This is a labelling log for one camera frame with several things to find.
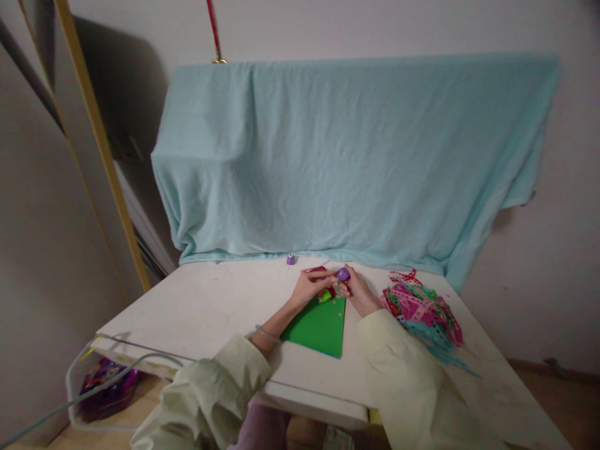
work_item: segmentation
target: person's right hand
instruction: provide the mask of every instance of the person's right hand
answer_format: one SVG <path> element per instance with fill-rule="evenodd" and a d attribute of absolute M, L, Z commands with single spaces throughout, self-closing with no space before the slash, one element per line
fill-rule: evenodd
<path fill-rule="evenodd" d="M 344 267 L 350 273 L 350 279 L 340 281 L 337 288 L 344 297 L 350 299 L 361 317 L 381 309 L 377 296 L 371 292 L 364 278 L 356 273 L 353 267 L 347 264 Z"/>

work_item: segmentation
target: purple craft punch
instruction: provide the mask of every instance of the purple craft punch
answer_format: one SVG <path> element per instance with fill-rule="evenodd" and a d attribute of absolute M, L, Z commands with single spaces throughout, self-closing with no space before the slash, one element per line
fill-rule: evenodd
<path fill-rule="evenodd" d="M 348 269 L 346 269 L 345 267 L 342 267 L 340 270 L 337 271 L 336 276 L 340 281 L 346 281 L 350 279 L 350 272 L 348 272 Z"/>

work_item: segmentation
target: sleeve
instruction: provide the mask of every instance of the sleeve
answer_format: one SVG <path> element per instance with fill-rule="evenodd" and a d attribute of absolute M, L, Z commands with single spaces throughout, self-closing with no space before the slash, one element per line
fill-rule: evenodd
<path fill-rule="evenodd" d="M 238 440 L 248 402 L 271 375 L 269 363 L 236 334 L 213 359 L 177 372 L 131 439 L 135 450 L 227 448 Z"/>
<path fill-rule="evenodd" d="M 506 448 L 472 415 L 425 347 L 382 309 L 358 323 L 371 391 L 397 449 Z"/>

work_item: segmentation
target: gray cord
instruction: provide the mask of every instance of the gray cord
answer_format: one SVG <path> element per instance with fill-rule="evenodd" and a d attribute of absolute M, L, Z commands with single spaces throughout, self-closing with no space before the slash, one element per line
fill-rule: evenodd
<path fill-rule="evenodd" d="M 52 411 L 50 411 L 49 413 L 43 415 L 42 417 L 40 417 L 35 423 L 32 423 L 31 425 L 29 425 L 27 428 L 24 428 L 23 430 L 19 431 L 17 434 L 15 434 L 13 437 L 11 437 L 10 439 L 8 439 L 7 441 L 4 441 L 0 444 L 0 450 L 4 450 L 6 449 L 9 445 L 14 444 L 15 442 L 17 442 L 19 439 L 21 439 L 23 436 L 29 434 L 31 431 L 33 431 L 34 429 L 36 429 L 37 427 L 39 427 L 42 423 L 44 423 L 45 421 L 47 421 L 50 417 L 52 417 L 55 414 L 58 414 L 62 411 L 64 411 L 67 408 L 70 408 L 71 406 L 84 401 L 87 398 L 90 398 L 93 395 L 96 395 L 98 392 L 105 390 L 106 388 L 112 386 L 114 383 L 116 383 L 117 381 L 119 381 L 121 378 L 123 378 L 125 375 L 127 375 L 127 373 L 135 368 L 141 361 L 145 360 L 146 358 L 150 358 L 152 356 L 156 356 L 158 358 L 164 358 L 164 359 L 168 359 L 171 362 L 177 364 L 179 367 L 183 367 L 183 364 L 181 364 L 180 361 L 178 361 L 177 359 L 173 358 L 172 356 L 169 356 L 167 354 L 163 354 L 163 353 L 148 353 L 145 354 L 144 356 L 140 356 L 139 358 L 137 358 L 130 366 L 128 366 L 123 372 L 115 375 L 114 377 L 112 377 L 109 381 L 105 382 L 102 386 L 98 386 L 95 389 L 92 389 L 89 392 L 86 392 L 83 395 L 80 395 L 79 397 L 74 398 L 73 400 L 68 401 L 67 403 L 57 406 L 55 407 Z"/>

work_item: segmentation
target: green paper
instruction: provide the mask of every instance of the green paper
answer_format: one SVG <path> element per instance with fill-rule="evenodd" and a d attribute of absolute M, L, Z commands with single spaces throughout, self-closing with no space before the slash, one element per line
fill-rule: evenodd
<path fill-rule="evenodd" d="M 342 357 L 345 315 L 345 298 L 333 297 L 327 303 L 319 303 L 315 297 L 287 326 L 281 340 L 339 359 Z"/>

